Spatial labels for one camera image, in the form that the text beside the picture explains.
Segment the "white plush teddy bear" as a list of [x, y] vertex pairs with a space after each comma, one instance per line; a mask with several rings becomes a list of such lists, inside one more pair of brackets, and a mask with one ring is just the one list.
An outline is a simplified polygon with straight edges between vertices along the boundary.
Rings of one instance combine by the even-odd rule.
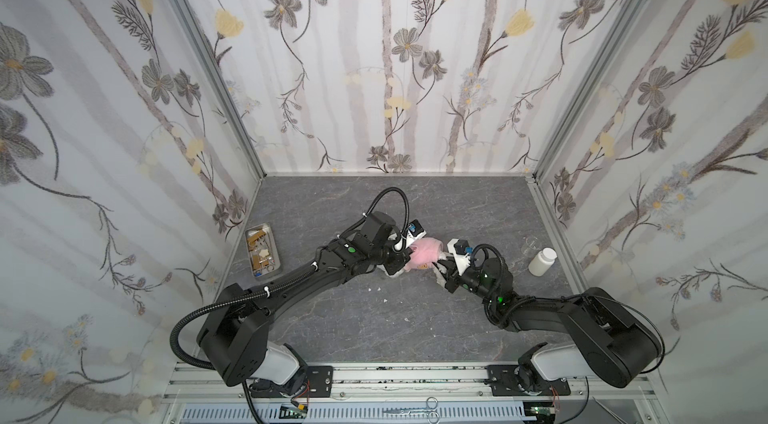
[[437, 285], [444, 288], [447, 284], [447, 278], [444, 275], [446, 267], [443, 264], [440, 264], [440, 261], [447, 257], [448, 255], [446, 253], [440, 252], [436, 256], [411, 257], [402, 265], [382, 264], [378, 265], [378, 268], [390, 278], [396, 278], [414, 270], [430, 270], [435, 276]]

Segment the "pink fleece teddy hoodie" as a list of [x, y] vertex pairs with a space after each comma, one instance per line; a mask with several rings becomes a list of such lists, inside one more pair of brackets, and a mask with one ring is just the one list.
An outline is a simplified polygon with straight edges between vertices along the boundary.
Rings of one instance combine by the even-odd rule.
[[409, 260], [404, 270], [425, 270], [436, 264], [444, 253], [444, 244], [434, 238], [422, 238], [408, 247]]

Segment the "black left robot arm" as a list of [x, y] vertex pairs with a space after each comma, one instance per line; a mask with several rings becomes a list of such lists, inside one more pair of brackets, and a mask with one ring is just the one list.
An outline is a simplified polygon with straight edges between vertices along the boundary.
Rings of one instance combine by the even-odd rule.
[[293, 399], [308, 395], [308, 365], [288, 344], [277, 345], [269, 332], [293, 306], [377, 268], [393, 276], [409, 259], [409, 223], [397, 223], [370, 205], [363, 216], [310, 261], [261, 287], [225, 288], [212, 304], [182, 317], [172, 328], [169, 346], [193, 367], [213, 370], [225, 385], [239, 386], [252, 419], [260, 423], [253, 382]]

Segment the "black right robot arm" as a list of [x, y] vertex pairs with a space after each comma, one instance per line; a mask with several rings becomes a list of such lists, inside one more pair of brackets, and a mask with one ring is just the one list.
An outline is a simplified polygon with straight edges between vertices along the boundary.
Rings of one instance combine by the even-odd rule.
[[569, 344], [540, 343], [520, 356], [518, 382], [526, 391], [543, 382], [590, 376], [624, 388], [664, 357], [658, 333], [601, 288], [557, 298], [524, 296], [514, 290], [513, 276], [499, 258], [489, 258], [481, 266], [446, 258], [435, 262], [433, 269], [448, 292], [462, 288], [477, 295], [493, 326], [570, 338]]

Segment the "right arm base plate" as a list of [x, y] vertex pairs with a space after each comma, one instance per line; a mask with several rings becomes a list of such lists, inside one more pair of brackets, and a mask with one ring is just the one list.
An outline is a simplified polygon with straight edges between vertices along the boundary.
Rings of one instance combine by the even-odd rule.
[[487, 379], [494, 397], [570, 396], [571, 389], [563, 378], [546, 381], [531, 365], [489, 365]]

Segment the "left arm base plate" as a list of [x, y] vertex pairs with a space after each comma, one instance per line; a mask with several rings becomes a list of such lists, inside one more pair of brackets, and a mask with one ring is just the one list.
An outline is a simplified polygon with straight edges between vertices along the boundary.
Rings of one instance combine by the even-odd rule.
[[304, 366], [282, 385], [266, 379], [252, 379], [248, 382], [248, 391], [253, 398], [329, 398], [333, 377], [332, 366]]

